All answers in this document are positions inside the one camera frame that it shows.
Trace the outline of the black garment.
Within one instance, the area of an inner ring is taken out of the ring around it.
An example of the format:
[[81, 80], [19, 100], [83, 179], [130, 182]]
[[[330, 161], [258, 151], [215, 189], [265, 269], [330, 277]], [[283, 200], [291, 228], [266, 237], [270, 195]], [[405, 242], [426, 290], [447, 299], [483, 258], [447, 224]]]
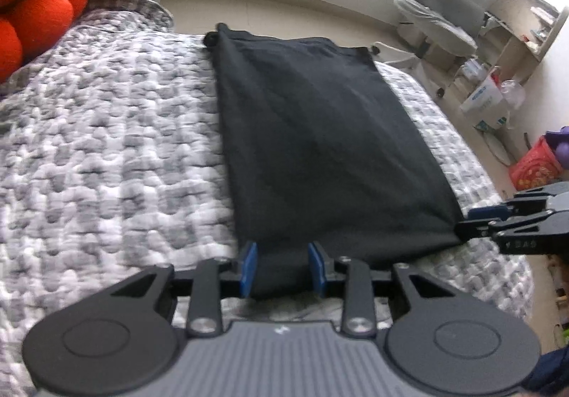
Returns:
[[256, 299], [309, 291], [313, 242], [374, 269], [459, 245], [457, 197], [367, 49], [225, 24], [203, 42]]

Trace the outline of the red patterned bag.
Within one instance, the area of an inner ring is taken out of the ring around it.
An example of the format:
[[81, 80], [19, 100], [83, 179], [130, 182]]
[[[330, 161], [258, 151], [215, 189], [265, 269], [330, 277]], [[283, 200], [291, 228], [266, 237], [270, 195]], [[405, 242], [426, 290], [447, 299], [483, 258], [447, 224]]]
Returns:
[[513, 166], [508, 169], [510, 180], [517, 191], [524, 191], [552, 183], [563, 172], [554, 151], [544, 136]]

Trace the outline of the purple plush toy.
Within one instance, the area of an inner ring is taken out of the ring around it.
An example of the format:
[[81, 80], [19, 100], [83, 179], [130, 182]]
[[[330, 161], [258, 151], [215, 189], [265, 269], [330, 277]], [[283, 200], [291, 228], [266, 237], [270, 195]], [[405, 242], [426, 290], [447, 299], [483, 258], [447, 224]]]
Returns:
[[554, 156], [557, 158], [557, 162], [561, 164], [564, 170], [569, 170], [569, 127], [564, 126], [559, 131], [547, 131], [545, 134], [545, 140], [551, 150], [554, 152]]

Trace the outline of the white cardboard box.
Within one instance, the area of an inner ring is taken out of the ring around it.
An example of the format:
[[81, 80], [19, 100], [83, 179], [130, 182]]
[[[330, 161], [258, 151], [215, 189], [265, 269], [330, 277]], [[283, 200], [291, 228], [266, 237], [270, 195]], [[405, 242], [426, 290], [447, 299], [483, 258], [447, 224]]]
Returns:
[[460, 110], [472, 127], [482, 132], [498, 131], [508, 118], [508, 104], [490, 76], [460, 105]]

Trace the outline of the clear plastic bag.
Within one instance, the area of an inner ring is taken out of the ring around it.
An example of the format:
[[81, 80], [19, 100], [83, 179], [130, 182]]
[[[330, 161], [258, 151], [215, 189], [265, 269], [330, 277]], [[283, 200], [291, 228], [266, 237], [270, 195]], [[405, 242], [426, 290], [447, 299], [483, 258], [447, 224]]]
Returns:
[[513, 111], [518, 111], [526, 101], [526, 90], [515, 80], [505, 80], [500, 84], [500, 92]]

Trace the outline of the grey checked quilt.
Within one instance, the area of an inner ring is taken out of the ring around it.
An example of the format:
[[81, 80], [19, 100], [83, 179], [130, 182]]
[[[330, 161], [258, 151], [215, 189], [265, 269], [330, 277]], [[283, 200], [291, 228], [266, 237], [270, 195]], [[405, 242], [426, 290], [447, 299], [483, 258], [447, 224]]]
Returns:
[[[26, 335], [46, 316], [151, 266], [191, 270], [210, 258], [235, 259], [254, 243], [240, 243], [235, 232], [205, 37], [175, 33], [169, 12], [149, 0], [92, 0], [52, 49], [2, 85], [3, 395], [60, 396], [36, 388], [22, 357]], [[399, 69], [374, 65], [462, 214], [496, 204], [490, 178], [424, 88]], [[527, 260], [501, 254], [486, 238], [397, 263], [526, 322]], [[521, 389], [413, 387], [372, 342], [341, 335], [342, 299], [319, 296], [310, 280], [310, 290], [295, 295], [259, 300], [252, 284], [248, 297], [223, 299], [223, 334], [188, 340], [165, 373], [115, 396], [509, 396]]]

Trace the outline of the wooden desk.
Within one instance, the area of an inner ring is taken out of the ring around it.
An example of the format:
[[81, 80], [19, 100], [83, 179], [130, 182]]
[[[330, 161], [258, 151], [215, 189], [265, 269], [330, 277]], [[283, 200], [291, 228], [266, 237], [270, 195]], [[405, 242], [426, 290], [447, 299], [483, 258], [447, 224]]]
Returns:
[[546, 0], [496, 0], [486, 12], [482, 35], [499, 27], [509, 38], [493, 65], [502, 79], [524, 84], [535, 72], [568, 19], [568, 7], [557, 9]]

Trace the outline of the grey office chair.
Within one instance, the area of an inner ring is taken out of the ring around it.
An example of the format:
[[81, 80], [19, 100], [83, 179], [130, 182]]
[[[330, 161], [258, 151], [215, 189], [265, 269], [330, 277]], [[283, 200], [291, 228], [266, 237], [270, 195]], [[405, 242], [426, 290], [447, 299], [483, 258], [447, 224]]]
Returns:
[[370, 46], [373, 58], [405, 70], [426, 89], [434, 87], [422, 66], [431, 46], [436, 45], [457, 58], [477, 53], [477, 36], [485, 15], [497, 0], [393, 0], [404, 24], [411, 24], [422, 35], [414, 52], [399, 50], [383, 42]]

